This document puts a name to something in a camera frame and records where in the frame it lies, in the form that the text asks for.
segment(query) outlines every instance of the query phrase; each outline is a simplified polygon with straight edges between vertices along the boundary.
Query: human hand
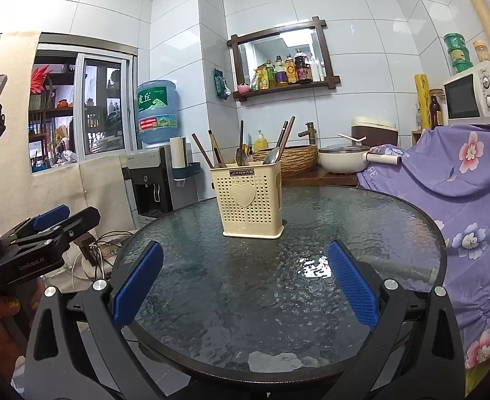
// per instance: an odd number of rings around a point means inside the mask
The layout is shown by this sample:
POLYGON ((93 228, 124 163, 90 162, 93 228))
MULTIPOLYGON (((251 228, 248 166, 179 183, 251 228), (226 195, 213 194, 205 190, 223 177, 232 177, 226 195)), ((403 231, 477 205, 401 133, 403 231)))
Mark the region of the human hand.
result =
MULTIPOLYGON (((34 311, 38 308, 45 284, 38 278, 38 288, 30 300, 34 311)), ((21 305, 14 296, 0 296, 0 372, 6 380, 11 380, 17 358, 23 354, 2 323, 3 317, 12 317, 19 312, 21 305)))

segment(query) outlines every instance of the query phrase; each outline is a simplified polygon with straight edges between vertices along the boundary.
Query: mirror frame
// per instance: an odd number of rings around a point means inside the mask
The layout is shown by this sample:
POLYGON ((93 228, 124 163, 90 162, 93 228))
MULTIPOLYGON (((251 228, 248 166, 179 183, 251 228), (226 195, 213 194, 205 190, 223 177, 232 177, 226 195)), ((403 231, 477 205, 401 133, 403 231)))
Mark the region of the mirror frame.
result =
POLYGON ((317 39, 319 41, 320 52, 324 60, 324 69, 326 72, 324 81, 313 81, 313 82, 308 82, 307 84, 292 84, 285 87, 274 87, 266 90, 255 90, 245 94, 234 92, 234 98, 236 98, 240 102, 245 102, 248 97, 265 95, 269 93, 285 92, 287 90, 299 90, 303 88, 312 88, 312 87, 328 87, 329 89, 335 90, 335 85, 341 82, 341 78, 338 75, 334 75, 334 71, 332 69, 332 62, 330 61, 330 55, 328 53, 328 46, 326 45, 326 39, 324 37, 324 31, 323 31, 324 27, 326 27, 326 21, 324 19, 319 19, 318 16, 314 16, 311 19, 311 21, 299 22, 290 25, 282 25, 280 27, 273 27, 271 29, 245 34, 244 36, 238 36, 236 34, 232 34, 230 40, 228 40, 226 44, 228 45, 229 48, 232 49, 232 54, 234 58, 234 67, 236 69, 236 81, 238 86, 244 84, 245 82, 243 77, 243 66, 241 65, 239 45, 246 44, 248 42, 254 42, 255 40, 277 36, 280 33, 287 33, 289 31, 304 30, 304 29, 314 29, 316 31, 317 39))

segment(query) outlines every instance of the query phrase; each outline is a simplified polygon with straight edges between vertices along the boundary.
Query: flower pattern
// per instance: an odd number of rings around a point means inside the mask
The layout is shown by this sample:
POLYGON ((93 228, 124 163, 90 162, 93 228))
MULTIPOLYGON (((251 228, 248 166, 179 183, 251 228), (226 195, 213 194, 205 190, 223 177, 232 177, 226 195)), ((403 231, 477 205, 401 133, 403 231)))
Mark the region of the flower pattern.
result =
MULTIPOLYGON (((443 228, 445 226, 444 222, 441 221, 441 220, 434 220, 434 222, 436 223, 437 227, 439 228, 441 234, 443 234, 443 228)), ((446 238, 445 239, 445 247, 448 248, 448 242, 450 241, 449 238, 446 238)))
POLYGON ((409 153, 406 153, 400 149, 395 149, 395 148, 391 148, 391 147, 385 148, 384 155, 402 156, 403 158, 409 158, 409 153))
POLYGON ((471 132, 469 141, 460 149, 460 173, 466 173, 468 170, 473 171, 478 167, 478 158, 484 154, 484 144, 478 141, 478 134, 471 132))
POLYGON ((490 328, 484 331, 480 341, 475 341, 467 350, 465 368, 472 369, 475 365, 487 361, 490 358, 490 328))
POLYGON ((478 228, 476 222, 470 224, 463 233, 458 233, 452 239, 452 248, 457 250, 459 257, 468 255, 470 259, 476 260, 482 255, 485 248, 487 248, 485 229, 478 228))

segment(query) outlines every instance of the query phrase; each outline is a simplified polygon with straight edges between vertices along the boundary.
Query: glass table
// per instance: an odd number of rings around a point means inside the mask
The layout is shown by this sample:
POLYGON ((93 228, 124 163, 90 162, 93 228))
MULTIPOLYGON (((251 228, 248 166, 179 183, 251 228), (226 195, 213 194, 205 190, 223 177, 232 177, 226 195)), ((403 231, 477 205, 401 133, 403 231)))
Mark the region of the glass table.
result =
POLYGON ((445 243, 415 206, 345 187, 284 187, 281 237, 223 236, 217 201, 171 212, 124 247, 114 273, 150 240, 164 265, 132 332, 190 375, 245 384, 306 383, 339 375, 369 333, 328 267, 341 239, 383 279, 430 291, 445 275, 445 243))

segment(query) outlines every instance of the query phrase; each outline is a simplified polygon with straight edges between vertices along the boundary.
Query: metal screw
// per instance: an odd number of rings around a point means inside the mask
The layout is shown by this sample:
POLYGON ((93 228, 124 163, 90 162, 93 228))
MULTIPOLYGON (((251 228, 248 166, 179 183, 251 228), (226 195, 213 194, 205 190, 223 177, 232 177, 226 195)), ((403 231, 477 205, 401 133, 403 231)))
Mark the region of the metal screw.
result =
POLYGON ((437 286, 433 291, 436 293, 437 296, 445 296, 446 295, 446 290, 444 287, 437 286))
POLYGON ((383 282, 383 284, 387 290, 397 290, 398 289, 398 283, 394 279, 387 279, 383 282))
POLYGON ((108 283, 104 281, 103 279, 98 279, 93 283, 93 288, 94 290, 104 290, 108 283))
POLYGON ((54 294, 56 293, 56 288, 55 287, 47 287, 45 289, 45 296, 47 296, 48 298, 50 298, 51 296, 53 296, 54 294))

